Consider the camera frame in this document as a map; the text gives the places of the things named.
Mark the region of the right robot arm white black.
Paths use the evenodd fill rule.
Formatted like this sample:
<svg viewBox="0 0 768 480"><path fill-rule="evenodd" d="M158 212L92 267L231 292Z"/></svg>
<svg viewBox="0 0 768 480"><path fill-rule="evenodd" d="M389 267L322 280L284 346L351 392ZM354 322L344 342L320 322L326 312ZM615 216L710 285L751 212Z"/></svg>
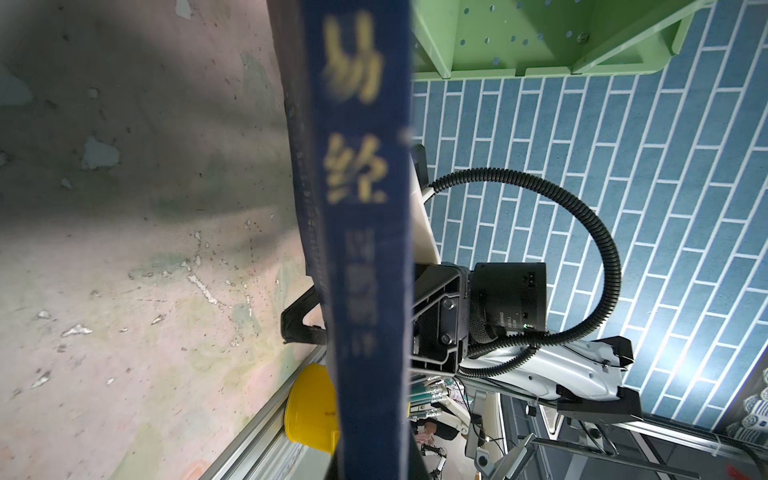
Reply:
<svg viewBox="0 0 768 480"><path fill-rule="evenodd" d="M622 383L633 361L630 340L589 337L618 303L616 254L603 257L604 286L593 312L561 332L546 329L542 263L417 263L413 272L413 372L487 381L583 422L641 419L639 393Z"/></svg>

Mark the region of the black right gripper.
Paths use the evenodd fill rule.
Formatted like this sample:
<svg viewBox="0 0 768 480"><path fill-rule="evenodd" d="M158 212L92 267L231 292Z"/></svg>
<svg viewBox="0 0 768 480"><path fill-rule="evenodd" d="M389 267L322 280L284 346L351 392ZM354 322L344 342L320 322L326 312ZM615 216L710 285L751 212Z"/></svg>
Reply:
<svg viewBox="0 0 768 480"><path fill-rule="evenodd" d="M410 370L429 375L457 374L469 341L469 270L418 263L413 292ZM323 327L304 323L319 305L320 296L312 286L282 312L280 331L285 344L327 344Z"/></svg>

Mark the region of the blue book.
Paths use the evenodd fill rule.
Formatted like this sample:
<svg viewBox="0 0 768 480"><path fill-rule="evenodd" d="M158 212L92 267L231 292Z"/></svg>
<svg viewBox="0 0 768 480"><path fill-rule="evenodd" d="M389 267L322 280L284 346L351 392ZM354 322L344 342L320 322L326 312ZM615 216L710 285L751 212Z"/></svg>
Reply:
<svg viewBox="0 0 768 480"><path fill-rule="evenodd" d="M404 479L412 307L410 6L271 1L304 249L336 389L341 479Z"/></svg>

